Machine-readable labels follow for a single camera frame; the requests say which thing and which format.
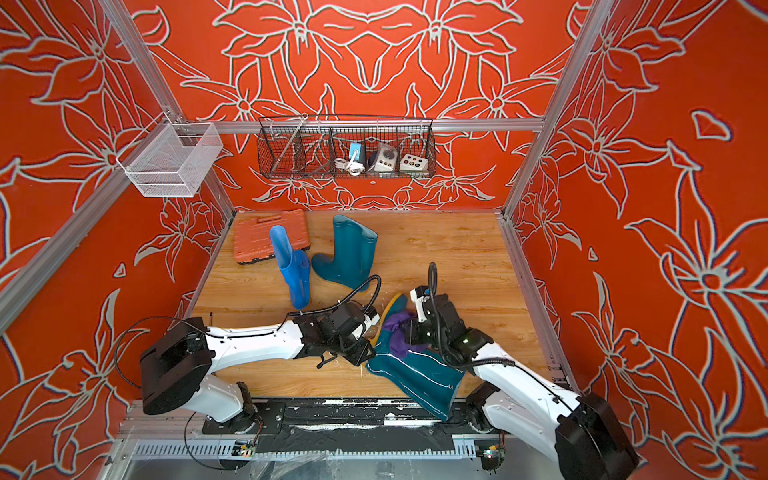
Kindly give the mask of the white grey device in basket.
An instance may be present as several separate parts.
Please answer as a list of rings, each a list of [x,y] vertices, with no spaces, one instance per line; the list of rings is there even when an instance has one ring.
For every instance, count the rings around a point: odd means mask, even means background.
[[[397,149],[388,144],[381,144],[372,156],[369,171],[374,173],[394,172],[397,163]]]

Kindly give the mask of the blue white small box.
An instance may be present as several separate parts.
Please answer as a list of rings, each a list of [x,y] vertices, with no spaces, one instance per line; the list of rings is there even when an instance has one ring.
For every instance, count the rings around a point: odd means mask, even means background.
[[[360,143],[351,143],[349,146],[348,159],[352,162],[358,162],[363,155],[363,146]]]

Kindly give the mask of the white mesh wall basket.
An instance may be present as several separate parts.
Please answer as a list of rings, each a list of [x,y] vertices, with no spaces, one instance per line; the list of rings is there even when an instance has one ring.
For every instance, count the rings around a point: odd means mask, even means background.
[[[118,165],[144,197],[191,198],[223,148],[214,124],[198,127],[200,133],[185,134],[174,125],[161,124]]]

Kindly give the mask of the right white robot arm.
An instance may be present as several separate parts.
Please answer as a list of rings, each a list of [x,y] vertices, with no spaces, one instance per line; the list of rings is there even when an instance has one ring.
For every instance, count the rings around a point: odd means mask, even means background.
[[[639,456],[606,400],[524,366],[489,335],[466,326],[447,295],[419,286],[410,299],[416,342],[482,380],[468,399],[491,427],[553,460],[565,479],[627,479],[635,471]]]

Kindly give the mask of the orange plastic tool case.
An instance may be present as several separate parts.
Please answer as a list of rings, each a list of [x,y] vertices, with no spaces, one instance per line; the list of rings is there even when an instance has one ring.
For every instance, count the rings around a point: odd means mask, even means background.
[[[238,214],[234,221],[234,260],[240,265],[248,265],[273,258],[270,230],[275,226],[286,230],[294,250],[310,248],[308,223],[301,209],[267,215]]]

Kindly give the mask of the purple cloth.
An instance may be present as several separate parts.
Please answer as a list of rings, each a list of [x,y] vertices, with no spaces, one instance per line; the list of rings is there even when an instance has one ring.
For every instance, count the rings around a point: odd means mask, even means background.
[[[401,310],[389,314],[384,320],[382,335],[385,332],[390,334],[385,343],[389,346],[390,352],[397,358],[404,360],[411,353],[423,353],[428,349],[424,343],[413,343],[406,333],[412,320],[417,320],[415,314],[408,310]]]

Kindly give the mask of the teal boot with yellow sole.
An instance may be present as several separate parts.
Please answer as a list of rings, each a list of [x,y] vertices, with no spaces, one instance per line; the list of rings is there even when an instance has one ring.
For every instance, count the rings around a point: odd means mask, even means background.
[[[371,274],[378,234],[344,215],[335,215],[333,241],[333,254],[314,254],[312,268],[321,279],[354,289]]]

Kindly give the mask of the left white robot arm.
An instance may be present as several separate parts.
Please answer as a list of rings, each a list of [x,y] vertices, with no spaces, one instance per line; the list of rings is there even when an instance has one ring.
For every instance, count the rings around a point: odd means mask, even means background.
[[[365,334],[379,321],[375,307],[354,301],[290,312],[277,325],[253,328],[209,327],[200,317],[181,320],[140,356],[143,413],[185,409],[230,432],[244,432],[258,417],[249,388],[242,381],[227,383],[217,372],[307,357],[318,357],[324,366],[326,353],[359,366],[375,356]]]

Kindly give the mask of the bright blue rubber boot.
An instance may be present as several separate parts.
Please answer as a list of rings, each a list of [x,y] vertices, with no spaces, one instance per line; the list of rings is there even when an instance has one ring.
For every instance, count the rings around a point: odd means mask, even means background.
[[[311,300],[309,258],[305,251],[292,247],[287,231],[281,225],[270,229],[270,241],[288,286],[291,304],[297,310],[304,310]]]

